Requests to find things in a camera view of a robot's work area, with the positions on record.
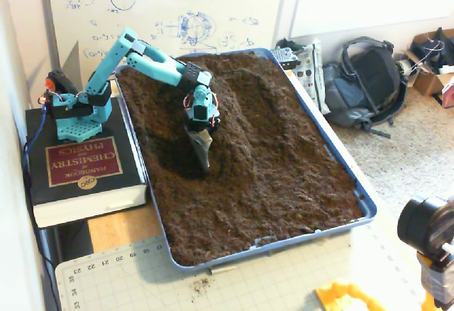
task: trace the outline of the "yellow object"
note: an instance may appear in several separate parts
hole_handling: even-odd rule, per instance
[[[315,289],[315,292],[325,311],[344,311],[353,304],[353,298],[362,300],[369,311],[386,311],[378,300],[367,295],[358,285],[341,279],[321,286]],[[433,297],[428,292],[421,311],[441,311],[435,307]]]
[[[435,307],[435,302],[433,297],[429,292],[426,291],[426,300],[424,300],[423,305],[421,305],[421,311],[441,311],[438,307]]]

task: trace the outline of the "crc handbook of chemistry and physics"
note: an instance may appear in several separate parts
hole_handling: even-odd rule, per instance
[[[146,174],[117,98],[103,131],[81,143],[57,140],[49,116],[29,153],[31,199],[40,228],[145,204]],[[41,109],[26,112],[28,137]]]

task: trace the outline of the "blue cable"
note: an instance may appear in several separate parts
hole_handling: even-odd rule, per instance
[[[26,146],[24,148],[24,152],[23,152],[23,158],[22,158],[22,171],[23,173],[26,171],[26,164],[27,164],[27,157],[28,157],[28,153],[30,152],[30,149],[31,147],[33,146],[33,144],[35,143],[36,139],[38,138],[39,134],[41,133],[41,131],[43,130],[43,127],[44,127],[44,123],[45,123],[45,112],[46,112],[46,107],[45,105],[43,104],[43,110],[42,110],[42,114],[43,114],[43,117],[41,119],[41,124],[40,126],[38,127],[38,130],[36,131],[34,137],[32,138],[32,140],[30,141],[29,144],[26,143]],[[54,284],[52,282],[52,277],[50,276],[50,271],[49,271],[49,268],[48,268],[48,263],[50,263],[50,265],[52,266],[52,268],[55,268],[52,261],[50,261],[50,259],[48,257],[46,257],[43,253],[43,248],[42,248],[42,244],[41,244],[41,241],[39,239],[39,229],[38,229],[38,226],[36,225],[36,220],[33,216],[33,210],[30,211],[30,218],[31,218],[31,221],[32,221],[32,228],[33,228],[33,233],[35,234],[35,238],[36,238],[36,243],[37,243],[37,246],[38,246],[38,251],[40,252],[40,255],[43,257],[44,259],[44,266],[45,266],[45,271],[47,272],[48,274],[48,278],[49,278],[49,283],[50,283],[50,289],[52,290],[52,296],[54,298],[54,302],[55,302],[55,306],[57,308],[57,311],[60,309],[59,307],[59,302],[58,302],[58,299],[57,299],[57,296],[55,294],[55,290],[54,290]]]
[[[27,163],[27,157],[28,157],[28,153],[30,152],[30,149],[31,147],[33,146],[33,144],[35,143],[36,139],[38,138],[40,132],[43,130],[43,126],[44,126],[44,122],[45,122],[45,110],[46,110],[46,107],[45,105],[43,105],[43,117],[41,119],[41,124],[40,124],[40,127],[38,128],[38,130],[36,131],[33,139],[30,141],[29,144],[26,145],[26,149],[23,153],[23,158],[22,158],[22,169],[25,168],[26,166],[26,163]]]

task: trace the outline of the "gray backpack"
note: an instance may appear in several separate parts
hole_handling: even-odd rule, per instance
[[[356,43],[370,47],[350,58],[348,47]],[[343,45],[340,63],[323,66],[325,102],[331,110],[325,115],[328,121],[391,138],[371,128],[385,121],[392,124],[404,105],[408,79],[392,59],[393,48],[387,41],[362,36]]]

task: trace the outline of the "robotic arm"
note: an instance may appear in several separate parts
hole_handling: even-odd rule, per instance
[[[107,121],[112,109],[108,78],[124,57],[129,67],[187,94],[184,100],[187,114],[184,127],[202,167],[208,170],[211,134],[220,123],[217,98],[209,87],[211,74],[190,62],[184,64],[177,61],[138,40],[136,33],[128,28],[92,74],[84,92],[49,94],[47,97],[57,124],[58,139],[82,142],[102,131],[102,124]],[[50,76],[50,79],[55,80],[55,76]]]

